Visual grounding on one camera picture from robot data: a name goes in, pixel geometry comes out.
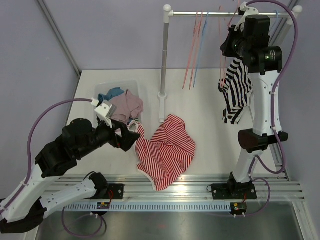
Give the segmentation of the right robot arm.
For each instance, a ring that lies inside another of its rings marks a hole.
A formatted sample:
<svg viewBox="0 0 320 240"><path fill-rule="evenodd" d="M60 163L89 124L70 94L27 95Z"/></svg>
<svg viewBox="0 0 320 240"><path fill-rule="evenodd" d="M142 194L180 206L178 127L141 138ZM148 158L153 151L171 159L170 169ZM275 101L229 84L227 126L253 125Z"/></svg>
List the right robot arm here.
<svg viewBox="0 0 320 240"><path fill-rule="evenodd" d="M251 14L229 28L220 47L223 56L240 60L248 72L254 94L254 121L238 132L239 159L227 183L212 184L214 200L257 199L252 173L270 145L288 140L279 120L278 80L283 72L283 52L269 45L271 20Z"/></svg>

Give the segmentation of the green striped tank top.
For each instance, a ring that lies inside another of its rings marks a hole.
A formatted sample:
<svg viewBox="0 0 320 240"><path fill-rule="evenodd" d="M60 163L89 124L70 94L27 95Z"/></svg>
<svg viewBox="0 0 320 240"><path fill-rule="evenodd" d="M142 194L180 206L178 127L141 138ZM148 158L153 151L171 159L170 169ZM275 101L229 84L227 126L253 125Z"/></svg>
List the green striped tank top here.
<svg viewBox="0 0 320 240"><path fill-rule="evenodd" d="M131 119L128 123L127 123L127 126L131 126L131 125L135 125L137 124L138 122L135 120L135 119Z"/></svg>

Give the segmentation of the mauve tank top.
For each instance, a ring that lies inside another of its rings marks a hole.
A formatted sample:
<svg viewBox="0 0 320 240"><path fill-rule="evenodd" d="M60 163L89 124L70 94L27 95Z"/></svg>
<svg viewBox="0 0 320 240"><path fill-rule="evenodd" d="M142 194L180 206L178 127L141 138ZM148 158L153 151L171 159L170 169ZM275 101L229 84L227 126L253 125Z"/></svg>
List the mauve tank top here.
<svg viewBox="0 0 320 240"><path fill-rule="evenodd" d="M111 119L118 122L128 123L129 119L138 118L144 110L143 101L127 89L123 94L110 100L116 110Z"/></svg>

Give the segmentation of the teal tank top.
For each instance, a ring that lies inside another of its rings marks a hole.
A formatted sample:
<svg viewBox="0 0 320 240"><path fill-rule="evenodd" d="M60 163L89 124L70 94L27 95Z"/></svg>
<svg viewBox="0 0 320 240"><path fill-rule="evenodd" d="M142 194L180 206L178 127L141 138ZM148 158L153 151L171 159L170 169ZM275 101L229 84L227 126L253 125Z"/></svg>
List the teal tank top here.
<svg viewBox="0 0 320 240"><path fill-rule="evenodd" d="M124 92L125 92L125 91L122 90L120 87L115 87L115 88L110 89L106 94L99 93L98 96L97 96L97 99L98 99L100 102L110 101L112 98L115 98L115 97L117 97L117 96L120 96L120 95L122 95Z"/></svg>

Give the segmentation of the blue hanger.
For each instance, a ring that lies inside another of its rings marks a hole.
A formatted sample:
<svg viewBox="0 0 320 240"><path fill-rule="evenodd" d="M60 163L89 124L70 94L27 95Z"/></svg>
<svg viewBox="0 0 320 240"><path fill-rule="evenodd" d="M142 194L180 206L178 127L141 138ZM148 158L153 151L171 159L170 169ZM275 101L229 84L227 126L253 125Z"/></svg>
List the blue hanger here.
<svg viewBox="0 0 320 240"><path fill-rule="evenodd" d="M208 18L209 18L209 13L207 13L207 15L205 17L204 25L202 27L200 44L199 44L199 49L198 49L198 53L197 53L197 60L196 60L196 70L195 70L194 79L193 79L193 88L195 88L195 86L196 86L197 73L198 73L198 68L199 68L199 64L200 64L200 57L201 57L202 47L203 47L203 43L204 43L204 38L205 38L206 30L207 30Z"/></svg>
<svg viewBox="0 0 320 240"><path fill-rule="evenodd" d="M279 22L279 11L277 9L275 9L273 11L275 13L275 20L273 21L273 24L271 25L271 29L273 29L277 23Z"/></svg>

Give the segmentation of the pink hanger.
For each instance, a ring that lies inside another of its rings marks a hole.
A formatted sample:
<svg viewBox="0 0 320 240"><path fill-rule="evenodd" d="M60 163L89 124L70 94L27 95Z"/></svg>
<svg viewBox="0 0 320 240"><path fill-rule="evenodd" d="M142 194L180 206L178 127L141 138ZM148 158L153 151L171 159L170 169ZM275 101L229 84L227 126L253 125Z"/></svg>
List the pink hanger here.
<svg viewBox="0 0 320 240"><path fill-rule="evenodd" d="M199 48L199 38L200 38L200 31L202 28L202 22L203 22L203 12L198 15L197 18L197 28L194 35L194 46L192 50L192 68L191 68L191 75L190 75L190 81L189 81L189 90L192 88L193 78L194 78L194 71L196 67L196 61L197 61L197 54L198 54L198 48Z"/></svg>
<svg viewBox="0 0 320 240"><path fill-rule="evenodd" d="M219 43L220 45L223 44L223 40L224 40L224 36L225 36L225 31L228 30L229 26L232 23L232 20L235 17L235 14L238 11L238 7L240 6L240 1L236 0L236 8L235 11L231 17L230 20L227 20L226 17L219 17L218 18L218 33L219 33ZM225 78L226 78L226 65L227 65L227 60L226 57L222 55L222 53L220 53L219 56L219 71L220 71L220 80L224 83L225 82Z"/></svg>
<svg viewBox="0 0 320 240"><path fill-rule="evenodd" d="M198 24L198 13L196 13L196 15L195 15L194 27L193 27L193 32L192 32L192 41L191 41L190 50L189 50L189 54L188 54L187 66L185 69L182 89L184 89L185 85L186 85L186 80L187 80L189 67L190 67L190 63L191 63L191 58L192 58L192 54L193 54L193 49L194 49L194 45L195 45L195 40L196 40L195 36L196 36L196 32L197 32L197 24Z"/></svg>

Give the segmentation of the red striped tank top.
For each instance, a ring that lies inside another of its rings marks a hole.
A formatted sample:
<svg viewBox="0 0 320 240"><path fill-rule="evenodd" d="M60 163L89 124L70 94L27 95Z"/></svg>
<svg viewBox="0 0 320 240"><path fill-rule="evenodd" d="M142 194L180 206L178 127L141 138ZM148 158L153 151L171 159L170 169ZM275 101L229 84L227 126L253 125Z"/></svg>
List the red striped tank top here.
<svg viewBox="0 0 320 240"><path fill-rule="evenodd" d="M146 138L139 122L128 128L140 134L134 144L138 158L136 167L150 180L154 191L166 190L187 171L195 157L196 143L180 117L168 115L151 139Z"/></svg>

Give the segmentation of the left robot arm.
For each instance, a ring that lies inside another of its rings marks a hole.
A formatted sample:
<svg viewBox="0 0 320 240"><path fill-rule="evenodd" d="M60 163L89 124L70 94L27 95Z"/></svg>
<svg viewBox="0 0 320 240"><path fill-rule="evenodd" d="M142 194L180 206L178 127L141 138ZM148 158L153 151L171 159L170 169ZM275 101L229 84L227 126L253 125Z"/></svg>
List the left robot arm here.
<svg viewBox="0 0 320 240"><path fill-rule="evenodd" d="M109 183L100 172L74 186L56 193L44 194L46 189L77 162L102 146L109 144L127 152L139 139L140 134L130 131L122 123L113 120L111 126L100 123L93 128L88 119L78 118L62 129L55 141L48 143L35 158L29 181L13 202L1 202L2 234L29 232L38 227L45 218L74 202L83 199L103 199L110 196Z"/></svg>

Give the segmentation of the black white striped garment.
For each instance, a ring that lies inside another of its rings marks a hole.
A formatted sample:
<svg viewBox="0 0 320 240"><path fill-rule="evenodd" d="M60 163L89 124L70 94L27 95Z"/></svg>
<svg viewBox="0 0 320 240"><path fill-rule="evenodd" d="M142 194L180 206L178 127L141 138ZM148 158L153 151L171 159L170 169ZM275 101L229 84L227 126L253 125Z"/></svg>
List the black white striped garment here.
<svg viewBox="0 0 320 240"><path fill-rule="evenodd" d="M253 84L249 69L242 59L234 58L226 69L225 78L218 83L218 90L225 101L222 120L225 124L237 125L251 104Z"/></svg>

